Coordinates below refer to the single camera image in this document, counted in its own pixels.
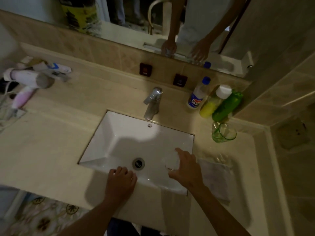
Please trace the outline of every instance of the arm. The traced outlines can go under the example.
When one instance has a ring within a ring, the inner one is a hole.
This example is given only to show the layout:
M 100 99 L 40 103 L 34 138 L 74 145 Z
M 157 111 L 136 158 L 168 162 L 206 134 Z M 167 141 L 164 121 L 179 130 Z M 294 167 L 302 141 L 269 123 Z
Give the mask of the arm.
M 241 12 L 245 1 L 246 0 L 234 0 L 232 6 L 222 17 L 219 23 L 210 31 L 209 34 L 207 34 L 195 45 L 191 51 L 191 56 L 193 56 L 196 61 L 203 61 L 208 58 L 211 44 L 219 35 L 221 35 L 225 28 L 235 20 L 237 15 Z
M 170 178 L 177 180 L 186 187 L 206 214 L 218 236 L 242 235 L 250 236 L 245 228 L 220 204 L 208 187 L 203 184 L 201 168 L 196 157 L 184 152 L 178 152 L 180 163 L 178 170 L 170 170 Z
M 117 208 L 133 193 L 136 182 L 136 174 L 126 167 L 111 169 L 103 202 L 61 231 L 58 236 L 103 236 Z
M 166 49 L 171 51 L 171 54 L 174 54 L 176 52 L 177 48 L 175 43 L 176 31 L 178 30 L 180 15 L 185 4 L 185 0 L 171 0 L 171 2 L 172 2 L 171 25 L 169 28 L 168 39 L 163 43 L 161 47 L 162 55 L 166 54 Z

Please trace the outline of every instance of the yellow liquid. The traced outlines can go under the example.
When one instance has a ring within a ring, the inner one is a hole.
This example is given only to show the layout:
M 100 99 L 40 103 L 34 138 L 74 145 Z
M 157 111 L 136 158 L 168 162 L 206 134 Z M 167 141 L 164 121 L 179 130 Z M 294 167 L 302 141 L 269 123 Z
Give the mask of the yellow liquid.
M 202 109 L 200 110 L 199 114 L 203 118 L 208 118 L 213 114 L 213 112 L 217 109 L 217 105 L 213 102 L 207 102 Z

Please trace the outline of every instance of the folded cloth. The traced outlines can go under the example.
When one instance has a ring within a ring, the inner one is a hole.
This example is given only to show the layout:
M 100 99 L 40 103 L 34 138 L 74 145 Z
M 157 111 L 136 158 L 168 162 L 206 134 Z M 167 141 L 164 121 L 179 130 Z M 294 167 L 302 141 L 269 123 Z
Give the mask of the folded cloth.
M 203 183 L 210 189 L 211 193 L 218 199 L 231 201 L 232 174 L 230 167 L 198 159 L 201 167 Z

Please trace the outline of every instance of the faucet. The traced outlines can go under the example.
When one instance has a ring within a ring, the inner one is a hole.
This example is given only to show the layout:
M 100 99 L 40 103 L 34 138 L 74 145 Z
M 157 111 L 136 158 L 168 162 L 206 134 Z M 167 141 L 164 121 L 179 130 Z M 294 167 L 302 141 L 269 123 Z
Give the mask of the faucet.
M 155 87 L 151 94 L 143 101 L 144 104 L 149 104 L 146 113 L 144 114 L 145 120 L 152 120 L 153 116 L 158 113 L 162 93 L 163 92 L 160 87 Z

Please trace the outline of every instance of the blue bottle cap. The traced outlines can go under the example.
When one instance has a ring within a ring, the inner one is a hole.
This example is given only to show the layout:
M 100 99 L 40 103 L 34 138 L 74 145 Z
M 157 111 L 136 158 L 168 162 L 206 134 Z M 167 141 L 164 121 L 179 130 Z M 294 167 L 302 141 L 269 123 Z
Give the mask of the blue bottle cap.
M 204 85 L 208 85 L 210 83 L 210 81 L 211 81 L 211 79 L 207 76 L 203 77 L 203 79 L 202 79 L 202 83 Z
M 203 65 L 204 68 L 209 69 L 211 67 L 211 63 L 209 61 L 206 61 Z

